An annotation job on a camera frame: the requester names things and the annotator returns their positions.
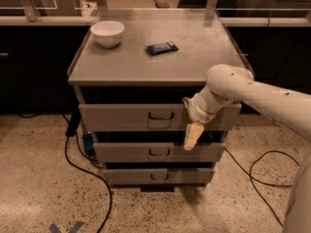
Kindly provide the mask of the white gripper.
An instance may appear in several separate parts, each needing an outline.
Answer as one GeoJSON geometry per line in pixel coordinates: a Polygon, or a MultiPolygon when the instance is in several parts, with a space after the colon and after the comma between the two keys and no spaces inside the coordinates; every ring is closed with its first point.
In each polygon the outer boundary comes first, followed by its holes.
{"type": "Polygon", "coordinates": [[[186,128],[184,149],[192,150],[204,131],[203,124],[210,122],[220,109],[231,105],[234,99],[218,95],[205,85],[192,98],[184,97],[182,101],[188,109],[189,118],[193,121],[186,128]]]}

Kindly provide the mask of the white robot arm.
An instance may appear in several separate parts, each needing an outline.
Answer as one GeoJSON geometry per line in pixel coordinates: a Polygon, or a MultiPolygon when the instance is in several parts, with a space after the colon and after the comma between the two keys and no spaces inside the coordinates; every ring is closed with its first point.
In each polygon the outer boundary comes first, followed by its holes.
{"type": "MultiPolygon", "coordinates": [[[[184,100],[190,123],[184,149],[192,150],[209,123],[223,107],[241,101],[275,123],[311,143],[311,95],[260,83],[240,67],[218,64],[207,71],[206,85],[184,100]]],[[[311,233],[311,155],[294,178],[282,233],[311,233]]]]}

